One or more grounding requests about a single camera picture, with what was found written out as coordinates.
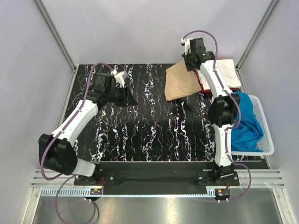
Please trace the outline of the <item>beige t shirt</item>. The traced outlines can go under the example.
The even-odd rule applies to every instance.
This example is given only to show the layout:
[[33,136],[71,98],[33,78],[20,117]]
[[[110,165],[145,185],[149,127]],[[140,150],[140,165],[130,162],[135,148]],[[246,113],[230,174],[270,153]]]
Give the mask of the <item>beige t shirt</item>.
[[184,60],[166,70],[164,95],[166,101],[188,97],[201,91],[201,86],[193,71],[187,71]]

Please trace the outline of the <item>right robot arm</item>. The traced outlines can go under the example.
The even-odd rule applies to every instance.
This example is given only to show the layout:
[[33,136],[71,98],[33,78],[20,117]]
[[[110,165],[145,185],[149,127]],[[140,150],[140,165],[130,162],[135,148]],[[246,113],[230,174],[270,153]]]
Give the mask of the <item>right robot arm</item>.
[[201,73],[211,90],[213,101],[208,109],[208,118],[215,131],[215,158],[211,178],[223,185],[233,178],[231,132],[240,111],[240,97],[234,94],[218,69],[213,52],[206,51],[203,38],[181,39],[185,50],[182,55],[188,71]]

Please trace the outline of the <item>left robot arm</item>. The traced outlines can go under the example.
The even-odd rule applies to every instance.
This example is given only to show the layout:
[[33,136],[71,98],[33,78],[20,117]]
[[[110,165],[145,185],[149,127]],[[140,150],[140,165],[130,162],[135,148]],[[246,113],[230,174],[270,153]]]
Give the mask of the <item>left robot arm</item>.
[[80,100],[75,110],[64,123],[51,134],[42,134],[38,140],[41,174],[47,177],[44,169],[58,175],[82,175],[91,184],[97,184],[101,173],[95,163],[77,157],[75,142],[88,122],[108,103],[128,107],[137,105],[128,85],[118,88],[97,86]]

